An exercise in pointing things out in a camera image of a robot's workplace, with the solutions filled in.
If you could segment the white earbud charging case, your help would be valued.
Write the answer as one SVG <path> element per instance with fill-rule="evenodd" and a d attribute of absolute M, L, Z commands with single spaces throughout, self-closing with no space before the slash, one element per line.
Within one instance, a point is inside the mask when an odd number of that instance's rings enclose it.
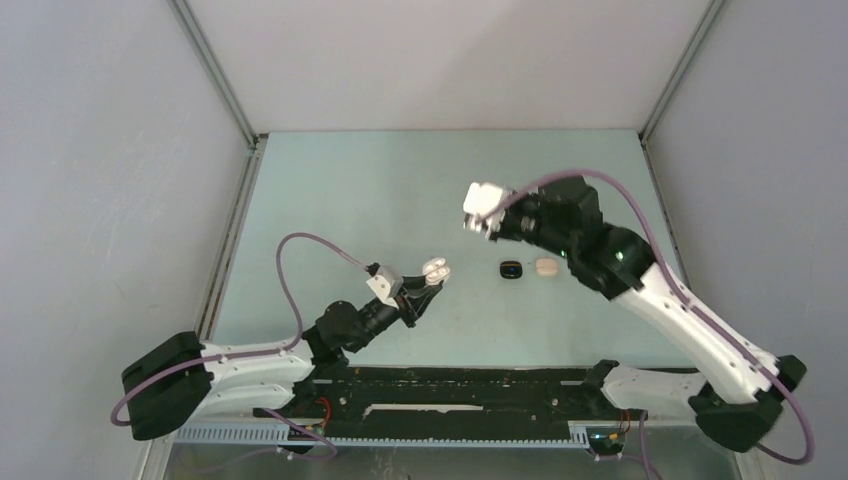
<path fill-rule="evenodd" d="M 427 285 L 438 285 L 450 277 L 451 269 L 445 258 L 436 257 L 422 265 L 422 275 Z"/>

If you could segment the pink earbud charging case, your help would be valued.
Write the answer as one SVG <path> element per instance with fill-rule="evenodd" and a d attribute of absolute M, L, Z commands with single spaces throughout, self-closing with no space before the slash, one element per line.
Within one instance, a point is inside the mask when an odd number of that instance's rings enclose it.
<path fill-rule="evenodd" d="M 543 278 L 552 278 L 559 273 L 559 262 L 555 258 L 542 257 L 535 260 L 536 273 Z"/>

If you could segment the black earbud charging case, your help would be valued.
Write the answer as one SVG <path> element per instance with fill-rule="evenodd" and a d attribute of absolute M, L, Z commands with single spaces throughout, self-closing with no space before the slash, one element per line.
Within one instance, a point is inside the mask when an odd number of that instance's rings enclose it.
<path fill-rule="evenodd" d="M 499 275 L 503 279 L 517 280 L 523 276 L 523 264 L 519 261 L 507 260 L 499 264 Z"/>

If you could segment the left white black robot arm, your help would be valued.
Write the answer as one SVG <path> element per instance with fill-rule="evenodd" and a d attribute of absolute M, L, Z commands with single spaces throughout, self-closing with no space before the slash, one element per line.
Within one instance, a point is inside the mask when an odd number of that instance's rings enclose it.
<path fill-rule="evenodd" d="M 304 416 L 316 403 L 308 383 L 316 374 L 346 365 L 347 354 L 397 322 L 414 327 L 449 276 L 441 263 L 415 277 L 379 268 L 367 281 L 373 300 L 360 308 L 330 304 L 300 339 L 232 346 L 203 342 L 192 331 L 177 333 L 124 369 L 125 396 L 115 409 L 128 417 L 112 421 L 146 441 L 217 414 L 285 409 Z"/>

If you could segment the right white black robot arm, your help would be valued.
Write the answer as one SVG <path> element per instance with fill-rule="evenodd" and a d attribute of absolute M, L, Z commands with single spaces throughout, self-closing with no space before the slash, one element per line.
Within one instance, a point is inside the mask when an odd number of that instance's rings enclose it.
<path fill-rule="evenodd" d="M 694 365 L 690 374 L 599 362 L 585 378 L 585 411 L 617 409 L 693 421 L 717 444 L 761 448 L 806 373 L 792 355 L 760 349 L 687 291 L 648 232 L 605 221 L 598 192 L 580 176 L 518 192 L 475 183 L 463 203 L 465 226 L 490 241 L 524 242 L 561 256 L 588 289 L 633 312 Z"/>

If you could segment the aluminium rail frame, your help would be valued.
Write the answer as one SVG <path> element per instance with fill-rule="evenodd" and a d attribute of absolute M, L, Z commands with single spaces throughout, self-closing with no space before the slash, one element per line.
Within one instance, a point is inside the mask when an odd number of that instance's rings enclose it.
<path fill-rule="evenodd" d="M 687 420 L 640 417 L 628 433 L 577 423 L 566 441 L 322 442 L 269 415 L 227 414 L 154 442 L 142 479 L 765 479 L 756 453 L 727 450 Z"/>

